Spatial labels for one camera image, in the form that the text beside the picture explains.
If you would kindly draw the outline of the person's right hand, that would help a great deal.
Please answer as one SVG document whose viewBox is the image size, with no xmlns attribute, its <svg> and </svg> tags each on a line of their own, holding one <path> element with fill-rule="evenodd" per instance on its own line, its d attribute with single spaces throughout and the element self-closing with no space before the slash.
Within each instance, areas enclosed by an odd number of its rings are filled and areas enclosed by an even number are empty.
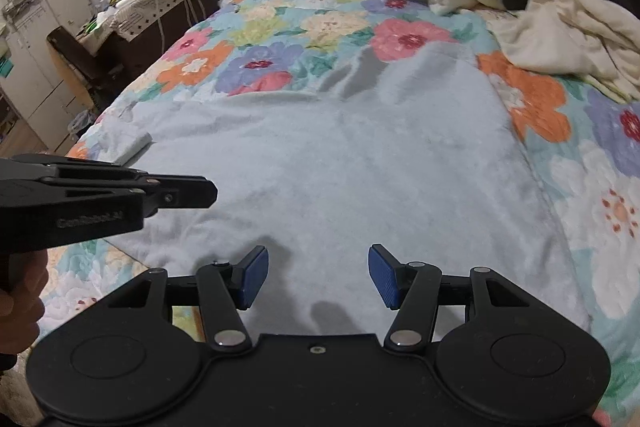
<svg viewBox="0 0 640 427">
<path fill-rule="evenodd" d="M 599 427 L 611 427 L 612 419 L 610 415 L 605 412 L 605 410 L 597 409 L 592 414 L 593 420 L 598 424 Z"/>
</svg>

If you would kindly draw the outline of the person's left hand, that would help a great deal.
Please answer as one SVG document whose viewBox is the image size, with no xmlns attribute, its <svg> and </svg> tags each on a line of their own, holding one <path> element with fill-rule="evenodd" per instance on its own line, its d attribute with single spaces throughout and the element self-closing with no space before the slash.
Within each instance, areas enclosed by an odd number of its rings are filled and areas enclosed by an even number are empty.
<svg viewBox="0 0 640 427">
<path fill-rule="evenodd" d="M 2 355 L 18 355 L 39 335 L 38 321 L 44 313 L 41 294 L 49 280 L 48 252 L 35 251 L 26 258 L 24 275 L 12 293 L 1 291 Z"/>
</svg>

